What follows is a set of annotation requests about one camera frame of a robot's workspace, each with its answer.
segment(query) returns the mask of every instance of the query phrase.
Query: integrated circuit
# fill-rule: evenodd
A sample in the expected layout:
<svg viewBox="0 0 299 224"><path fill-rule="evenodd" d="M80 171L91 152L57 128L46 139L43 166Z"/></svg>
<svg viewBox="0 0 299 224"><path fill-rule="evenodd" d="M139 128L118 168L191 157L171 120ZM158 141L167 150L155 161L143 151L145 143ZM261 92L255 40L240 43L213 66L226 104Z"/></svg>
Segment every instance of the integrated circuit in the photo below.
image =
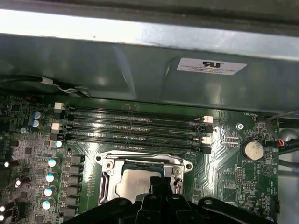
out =
<svg viewBox="0 0 299 224"><path fill-rule="evenodd" d="M29 147L25 148L25 154L31 154L31 152L32 152L32 148Z"/></svg>

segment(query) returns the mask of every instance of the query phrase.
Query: solid capacitor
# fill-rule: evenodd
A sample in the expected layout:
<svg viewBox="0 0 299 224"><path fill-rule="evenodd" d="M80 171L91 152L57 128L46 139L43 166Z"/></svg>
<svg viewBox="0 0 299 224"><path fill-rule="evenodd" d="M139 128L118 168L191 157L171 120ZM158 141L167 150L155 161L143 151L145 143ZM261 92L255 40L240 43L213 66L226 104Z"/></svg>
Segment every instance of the solid capacitor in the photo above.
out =
<svg viewBox="0 0 299 224"><path fill-rule="evenodd" d="M57 166L59 163L60 163L60 159L58 157L49 159L49 161L48 161L49 167Z"/></svg>
<svg viewBox="0 0 299 224"><path fill-rule="evenodd" d="M47 176L46 176L47 182L53 182L54 180L57 180L57 178L58 178L58 173L57 172L47 174Z"/></svg>
<svg viewBox="0 0 299 224"><path fill-rule="evenodd" d="M19 187L19 186L21 186L21 185L23 185L23 184L29 183L30 181L31 181L30 177L26 176L26 177L24 177L24 178L21 178L21 179L19 179L19 180L16 180L16 182L15 182L15 186L16 186L16 187Z"/></svg>
<svg viewBox="0 0 299 224"><path fill-rule="evenodd" d="M4 166L5 167L16 167L16 166L18 166L19 165L19 161L17 161L17 160L13 160L13 161L6 161L5 163L4 163Z"/></svg>
<svg viewBox="0 0 299 224"><path fill-rule="evenodd" d="M43 119L45 117L45 114L40 111L33 112L33 118L34 119Z"/></svg>
<svg viewBox="0 0 299 224"><path fill-rule="evenodd" d="M15 203L14 202L8 202L4 205L2 205L0 207L0 212L4 212L4 211L7 211L7 210L10 210L14 207Z"/></svg>
<svg viewBox="0 0 299 224"><path fill-rule="evenodd" d="M43 122L41 122L40 120L33 120L31 126L41 128L43 126Z"/></svg>
<svg viewBox="0 0 299 224"><path fill-rule="evenodd" d="M43 192L45 194L45 196L50 197L53 194L55 194L57 191L57 187L54 185L49 186L48 188L45 189L45 191Z"/></svg>
<svg viewBox="0 0 299 224"><path fill-rule="evenodd" d="M47 201L44 201L42 204L43 209L49 210L55 204L54 198L49 198Z"/></svg>
<svg viewBox="0 0 299 224"><path fill-rule="evenodd" d="M13 215L13 211L12 210L8 210L6 212L3 212L1 215L0 215L0 221L4 221L6 220L7 218L11 217Z"/></svg>

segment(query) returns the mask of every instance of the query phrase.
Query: sticker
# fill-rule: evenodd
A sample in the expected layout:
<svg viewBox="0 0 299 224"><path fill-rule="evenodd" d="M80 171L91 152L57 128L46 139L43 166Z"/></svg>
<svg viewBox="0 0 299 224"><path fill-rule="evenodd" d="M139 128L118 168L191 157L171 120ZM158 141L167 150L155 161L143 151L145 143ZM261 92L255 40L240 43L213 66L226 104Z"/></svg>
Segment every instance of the sticker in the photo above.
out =
<svg viewBox="0 0 299 224"><path fill-rule="evenodd" d="M232 76L233 74L244 68L246 65L247 64L232 62L218 62L193 58L181 58L177 70Z"/></svg>

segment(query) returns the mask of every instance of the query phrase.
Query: white wire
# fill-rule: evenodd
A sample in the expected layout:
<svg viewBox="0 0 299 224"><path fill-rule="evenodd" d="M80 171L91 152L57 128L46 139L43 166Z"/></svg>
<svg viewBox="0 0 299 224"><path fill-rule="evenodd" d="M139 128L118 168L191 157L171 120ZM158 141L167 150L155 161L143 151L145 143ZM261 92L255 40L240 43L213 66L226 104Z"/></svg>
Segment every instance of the white wire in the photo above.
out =
<svg viewBox="0 0 299 224"><path fill-rule="evenodd" d="M76 89L73 89L73 88L69 88L69 89L64 90L64 89L62 89L62 88L60 88L60 87L58 86L58 89L61 90L61 91L63 91L63 92L65 92L65 93L73 93L73 92L77 92L77 90L76 90Z"/></svg>

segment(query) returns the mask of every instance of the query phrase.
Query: chip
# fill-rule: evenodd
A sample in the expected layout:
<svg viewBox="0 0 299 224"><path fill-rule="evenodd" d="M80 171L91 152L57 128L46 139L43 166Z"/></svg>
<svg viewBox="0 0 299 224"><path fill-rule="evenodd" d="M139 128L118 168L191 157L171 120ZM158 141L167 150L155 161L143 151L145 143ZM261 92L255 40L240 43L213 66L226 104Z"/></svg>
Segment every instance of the chip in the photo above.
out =
<svg viewBox="0 0 299 224"><path fill-rule="evenodd" d="M43 216L36 216L37 223L43 223Z"/></svg>
<svg viewBox="0 0 299 224"><path fill-rule="evenodd" d="M10 122L9 121L1 121L0 122L0 132L9 132Z"/></svg>
<svg viewBox="0 0 299 224"><path fill-rule="evenodd" d="M44 176L45 171L43 169L38 169L36 172L36 175L38 176Z"/></svg>
<svg viewBox="0 0 299 224"><path fill-rule="evenodd" d="M74 217L76 215L76 209L73 208L65 208L64 216L67 217Z"/></svg>
<svg viewBox="0 0 299 224"><path fill-rule="evenodd" d="M69 184L78 184L80 182L80 178L78 176L70 176L67 182Z"/></svg>
<svg viewBox="0 0 299 224"><path fill-rule="evenodd" d="M81 172L82 172L81 166L71 166L70 167L70 173L72 173L72 174L79 174Z"/></svg>
<svg viewBox="0 0 299 224"><path fill-rule="evenodd" d="M20 198L22 199L27 198L27 192L21 192Z"/></svg>
<svg viewBox="0 0 299 224"><path fill-rule="evenodd" d="M81 155L73 155L71 157L72 163L81 163L82 161L83 161L83 156L81 156Z"/></svg>
<svg viewBox="0 0 299 224"><path fill-rule="evenodd" d="M77 204L77 199L74 197L67 197L65 200L66 205L76 205Z"/></svg>
<svg viewBox="0 0 299 224"><path fill-rule="evenodd" d="M68 195L77 195L78 194L78 188L77 187L68 187L66 190L66 193Z"/></svg>
<svg viewBox="0 0 299 224"><path fill-rule="evenodd" d="M20 110L20 105L12 105L11 110L12 111L19 111Z"/></svg>
<svg viewBox="0 0 299 224"><path fill-rule="evenodd" d="M31 154L32 148L25 148L25 154Z"/></svg>

